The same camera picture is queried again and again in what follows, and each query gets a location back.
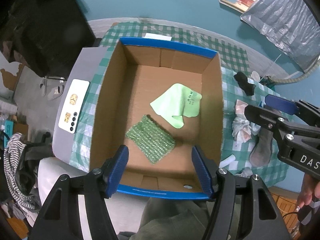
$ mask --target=checkered tablecloth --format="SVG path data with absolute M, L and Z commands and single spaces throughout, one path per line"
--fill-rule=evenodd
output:
M 274 91 L 258 84 L 253 97 L 247 97 L 242 93 L 234 80 L 234 71 L 242 71 L 247 76 L 251 73 L 248 65 L 248 57 L 245 50 L 231 46 L 229 43 L 212 38 L 200 33 L 190 32 L 181 28 L 154 25 L 148 23 L 128 22 L 120 23 L 109 29 L 101 41 L 101 46 L 108 47 L 107 52 L 101 60 L 98 70 L 90 82 L 88 92 L 84 99 L 83 108 L 79 115 L 77 130 L 74 137 L 70 164 L 83 171 L 89 171 L 89 158 L 91 147 L 92 127 L 94 114 L 103 76 L 107 69 L 110 57 L 119 38 L 125 36 L 142 37 L 144 33 L 155 33 L 172 37 L 172 41 L 178 41 L 197 45 L 219 52 L 221 59 L 221 72 L 223 81 L 224 119 L 223 119 L 223 144 L 221 159 L 234 154 L 236 161 L 227 166 L 233 174 L 240 172 L 244 167 L 250 167 L 249 154 L 254 146 L 255 138 L 247 143 L 237 145 L 231 133 L 231 123 L 235 117 L 234 105 L 237 99 L 246 103 L 258 105 L 267 94 L 277 95 Z M 286 176 L 288 165 L 276 158 L 278 151 L 276 143 L 273 142 L 273 154 L 268 166 L 252 169 L 253 173 L 259 174 L 267 186 L 283 180 Z

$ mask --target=curtain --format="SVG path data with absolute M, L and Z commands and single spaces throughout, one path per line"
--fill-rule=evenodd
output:
M 319 64 L 320 27 L 303 0 L 256 0 L 241 15 L 304 71 Z

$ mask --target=concrete floor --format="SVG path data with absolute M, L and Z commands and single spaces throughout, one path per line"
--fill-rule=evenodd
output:
M 47 92 L 43 97 L 39 88 L 41 81 L 42 78 L 30 68 L 24 67 L 13 96 L 13 101 L 18 106 L 18 116 L 29 125 L 28 140 L 34 142 L 40 142 L 47 131 L 53 135 L 60 97 L 50 101 L 47 95 L 52 88 L 63 85 L 58 80 L 48 80 Z

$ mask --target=window sill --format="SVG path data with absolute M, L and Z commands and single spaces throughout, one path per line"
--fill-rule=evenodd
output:
M 243 4 L 240 4 L 240 3 L 237 3 L 237 2 L 236 3 L 231 3 L 228 0 L 219 0 L 219 3 L 224 4 L 224 5 L 226 5 L 226 6 L 230 7 L 230 8 L 238 11 L 238 12 L 241 12 L 241 13 L 244 13 L 248 9 L 248 7 L 243 5 Z

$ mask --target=white oval hole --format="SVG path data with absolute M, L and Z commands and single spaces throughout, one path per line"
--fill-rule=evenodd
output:
M 191 185 L 187 185 L 187 184 L 186 184 L 186 185 L 184 185 L 183 187 L 185 187 L 185 188 L 189 188 L 189 189 L 190 189 L 190 188 L 192 188 L 192 186 L 191 186 Z

